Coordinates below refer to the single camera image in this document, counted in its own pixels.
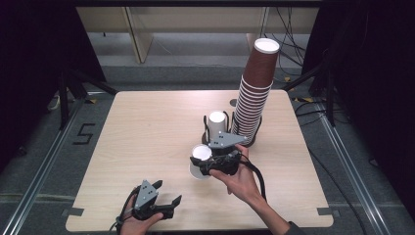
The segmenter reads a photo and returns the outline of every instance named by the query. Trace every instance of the metal rail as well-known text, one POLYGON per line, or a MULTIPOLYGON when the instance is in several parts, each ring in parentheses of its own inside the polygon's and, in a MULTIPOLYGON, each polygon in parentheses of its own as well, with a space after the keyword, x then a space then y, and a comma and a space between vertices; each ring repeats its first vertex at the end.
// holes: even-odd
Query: metal rail
POLYGON ((33 206, 34 201, 36 200, 36 196, 40 191, 43 183, 47 175, 49 174, 56 157, 61 150, 63 143, 70 131, 70 128, 73 124, 73 121, 76 118, 76 115, 82 104, 84 103, 83 99, 76 100, 73 104, 73 107, 69 114, 69 119, 67 124, 59 130, 49 152, 47 153, 45 159, 42 162, 42 165, 37 170, 33 180, 31 181, 30 185, 28 186, 26 192, 24 193, 21 201, 19 202, 18 207, 16 208, 15 212, 11 216, 5 230, 3 231, 3 235, 14 235, 18 234, 21 230, 23 223, 30 212, 31 207, 33 206))
MULTIPOLYGON (((324 110, 324 105, 316 104, 316 109, 318 111, 324 110)), ((385 219, 379 210, 378 206, 375 203, 375 200, 370 195, 366 185, 364 184, 362 178, 360 177, 359 172, 357 171, 354 163, 347 152, 347 149, 337 132, 335 126, 326 119, 326 117, 322 117, 321 121, 323 123, 324 128, 327 131, 327 134, 332 141, 333 146, 336 149, 336 152, 339 156, 339 159, 346 171, 348 179, 350 180, 351 185, 353 186, 354 191, 356 192, 357 198, 359 199, 362 207, 364 208, 367 217, 372 224, 373 229, 375 230, 376 234, 384 235, 384 234, 391 234, 385 219)))

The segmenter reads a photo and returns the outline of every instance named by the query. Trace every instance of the sleeve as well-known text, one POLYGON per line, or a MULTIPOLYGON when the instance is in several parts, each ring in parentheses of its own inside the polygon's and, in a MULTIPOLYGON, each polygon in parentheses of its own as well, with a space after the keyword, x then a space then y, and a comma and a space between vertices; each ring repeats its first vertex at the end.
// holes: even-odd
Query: sleeve
POLYGON ((305 235, 305 233, 293 222, 290 223, 290 229, 286 232, 285 235, 305 235))

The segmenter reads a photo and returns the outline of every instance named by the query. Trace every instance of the human hand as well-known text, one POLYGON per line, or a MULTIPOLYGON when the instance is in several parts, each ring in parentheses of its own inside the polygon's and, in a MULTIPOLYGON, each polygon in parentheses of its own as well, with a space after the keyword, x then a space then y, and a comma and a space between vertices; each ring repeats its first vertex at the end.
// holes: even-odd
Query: human hand
MULTIPOLYGON (((128 202, 128 209, 132 208, 134 198, 131 197, 128 202)), ((153 214, 153 216, 146 220, 138 220, 132 216, 131 212, 128 212, 123 216, 123 219, 124 223, 121 226, 121 235, 145 235, 152 225, 162 219, 162 213, 153 214)))
MULTIPOLYGON (((247 162, 249 150, 238 144, 235 147, 242 154, 241 161, 247 162)), ((216 169, 211 169, 209 174, 227 186, 228 194, 234 194, 237 198, 249 205, 253 201, 263 199, 254 180, 253 171, 244 164, 239 164, 238 171, 234 175, 228 175, 216 169)))

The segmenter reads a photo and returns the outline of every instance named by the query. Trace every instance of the gray floor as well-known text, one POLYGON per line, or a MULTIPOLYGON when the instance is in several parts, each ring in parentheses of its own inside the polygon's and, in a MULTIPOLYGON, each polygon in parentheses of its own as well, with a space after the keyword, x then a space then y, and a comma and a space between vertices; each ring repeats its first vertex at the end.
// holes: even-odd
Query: gray floor
MULTIPOLYGON (((238 89, 250 54, 243 34, 160 33, 155 35, 146 63, 137 64, 127 34, 107 33, 104 37, 102 33, 91 33, 90 38, 108 84, 118 90, 238 89)), ((307 38, 307 35, 296 35, 295 40, 305 48, 307 38)), ((287 54, 299 60, 290 49, 283 47, 287 54)), ((285 58, 280 58, 280 67, 275 73, 273 89, 283 87, 286 77, 295 79, 298 77, 296 74, 300 73, 300 66, 285 58)), ((310 82, 311 80, 290 91, 290 97, 308 98, 307 88, 310 82)), ((85 87, 91 92, 99 91, 88 84, 85 87)), ((93 102, 85 102, 80 108, 62 148, 36 194, 34 204, 23 220, 24 224, 19 228, 19 234, 71 234, 65 229, 65 211, 73 203, 113 101, 110 95, 93 96, 91 99, 93 102), (94 124, 85 127, 88 133, 93 133, 92 138, 89 144, 74 145, 74 142, 86 140, 84 136, 78 136, 79 129, 85 123, 94 124)), ((54 106, 55 102, 56 100, 52 100, 50 106, 54 106)), ((316 110, 314 103, 303 105, 304 102, 293 101, 292 104, 294 109, 299 108, 298 114, 316 110)), ((358 130, 350 123, 340 98, 337 98, 335 110, 335 129, 379 208, 390 234, 415 234, 415 224, 388 180, 381 171, 369 164, 370 151, 365 148, 358 130)), ((376 234, 373 222, 369 220, 329 138, 322 121, 324 116, 310 114, 299 116, 298 120, 305 142, 316 156, 313 162, 335 219, 333 226, 329 228, 304 230, 307 234, 363 234, 360 220, 367 234, 376 234)), ((59 125, 58 108, 45 115, 38 123, 25 145, 27 154, 15 157, 0 175, 2 229, 8 224, 22 195, 42 165, 58 134, 59 125)))

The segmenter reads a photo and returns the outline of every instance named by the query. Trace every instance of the wooden table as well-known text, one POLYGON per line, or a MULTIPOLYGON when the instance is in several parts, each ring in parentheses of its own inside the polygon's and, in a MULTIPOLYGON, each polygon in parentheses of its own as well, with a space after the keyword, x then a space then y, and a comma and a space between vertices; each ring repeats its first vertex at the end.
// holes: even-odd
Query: wooden table
MULTIPOLYGON (((213 177, 189 172, 192 148, 201 142, 203 116, 213 110, 232 114, 238 90, 119 92, 103 127, 70 215, 67 230, 105 231, 115 222, 133 187, 143 179, 163 181, 157 205, 183 195, 173 219, 153 231, 260 229, 253 210, 213 177)), ((250 147, 250 159, 262 172, 268 203, 301 227, 328 227, 327 209, 310 155, 288 95, 272 90, 263 122, 250 147)))

